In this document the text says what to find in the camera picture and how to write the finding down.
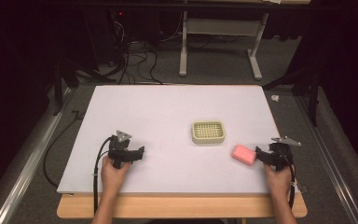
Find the pink sponge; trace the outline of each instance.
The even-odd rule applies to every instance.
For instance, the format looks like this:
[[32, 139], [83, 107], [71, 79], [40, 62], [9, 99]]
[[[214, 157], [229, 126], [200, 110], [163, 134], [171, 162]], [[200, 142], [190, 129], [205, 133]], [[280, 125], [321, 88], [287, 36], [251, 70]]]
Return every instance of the pink sponge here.
[[255, 161], [255, 152], [240, 144], [235, 147], [231, 156], [246, 165], [252, 165]]

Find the gray carpet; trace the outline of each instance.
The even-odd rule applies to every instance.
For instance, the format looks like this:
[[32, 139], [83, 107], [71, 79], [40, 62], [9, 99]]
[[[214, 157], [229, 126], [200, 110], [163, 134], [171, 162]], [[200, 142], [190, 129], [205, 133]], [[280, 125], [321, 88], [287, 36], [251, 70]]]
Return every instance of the gray carpet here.
[[[262, 81], [252, 78], [250, 64], [245, 58], [244, 47], [251, 47], [251, 39], [240, 38], [236, 41], [224, 39], [212, 41], [205, 48], [189, 49], [187, 77], [179, 77], [178, 46], [161, 45], [159, 48], [148, 47], [158, 53], [154, 77], [164, 83], [182, 84], [257, 84], [264, 85], [281, 77], [290, 59], [296, 50], [298, 40], [280, 42], [276, 39], [263, 40], [257, 59], [264, 76]], [[202, 46], [202, 42], [194, 41], [194, 47]], [[132, 50], [142, 50], [143, 45], [135, 45]], [[147, 81], [141, 78], [148, 76], [153, 65], [153, 54], [140, 65], [139, 72], [136, 65], [137, 56], [131, 56], [128, 72], [123, 78], [124, 84], [128, 82]], [[102, 65], [102, 70], [109, 68]], [[82, 80], [82, 84], [75, 91], [69, 105], [62, 112], [62, 119], [53, 134], [52, 139], [59, 135], [64, 128], [74, 120], [73, 110], [87, 111], [90, 97], [98, 81]], [[289, 136], [302, 143], [302, 147], [293, 149], [298, 183], [303, 187], [303, 197], [308, 207], [306, 217], [299, 218], [299, 223], [351, 223], [347, 212], [342, 206], [335, 186], [324, 166], [323, 157], [317, 142], [307, 123], [306, 117], [299, 109], [296, 98], [289, 91], [290, 87], [280, 86], [280, 89], [266, 91], [269, 106], [275, 118], [279, 132], [282, 136]], [[280, 101], [270, 100], [271, 94], [279, 94]], [[337, 122], [328, 102], [321, 91], [318, 105], [318, 130], [324, 137], [331, 154], [337, 159], [337, 167], [342, 172], [346, 183], [351, 189], [354, 200], [358, 204], [358, 158], [351, 148], [351, 144]], [[81, 120], [77, 120], [53, 145], [48, 154], [48, 173], [52, 180], [58, 183], [61, 179], [66, 162], [71, 153], [72, 145], [80, 128]], [[42, 133], [43, 125], [36, 127], [35, 132]], [[32, 153], [32, 144], [25, 144], [27, 148], [21, 150], [14, 162], [12, 170], [7, 171], [7, 177], [0, 183], [0, 204], [5, 200], [21, 167]], [[39, 164], [34, 178], [23, 196], [21, 203], [9, 223], [90, 223], [90, 220], [60, 219], [56, 215], [61, 195], [55, 192], [43, 175], [42, 165]], [[274, 223], [272, 218], [248, 218], [248, 223]]]

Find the desk leg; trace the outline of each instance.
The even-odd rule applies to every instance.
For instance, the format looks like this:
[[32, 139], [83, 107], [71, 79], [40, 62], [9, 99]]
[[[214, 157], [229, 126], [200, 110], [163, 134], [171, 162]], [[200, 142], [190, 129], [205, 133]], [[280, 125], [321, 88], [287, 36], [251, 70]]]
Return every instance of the desk leg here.
[[263, 77], [261, 76], [260, 68], [258, 67], [257, 59], [255, 58], [255, 54], [257, 53], [258, 46], [260, 45], [261, 37], [264, 33], [264, 29], [266, 28], [267, 18], [269, 17], [268, 13], [264, 13], [263, 17], [260, 21], [260, 25], [257, 29], [257, 34], [255, 36], [255, 45], [252, 49], [248, 49], [248, 57], [249, 62], [251, 63], [252, 70], [254, 72], [254, 77], [256, 80], [261, 80]]
[[183, 12], [182, 50], [180, 52], [179, 76], [187, 74], [187, 12]]

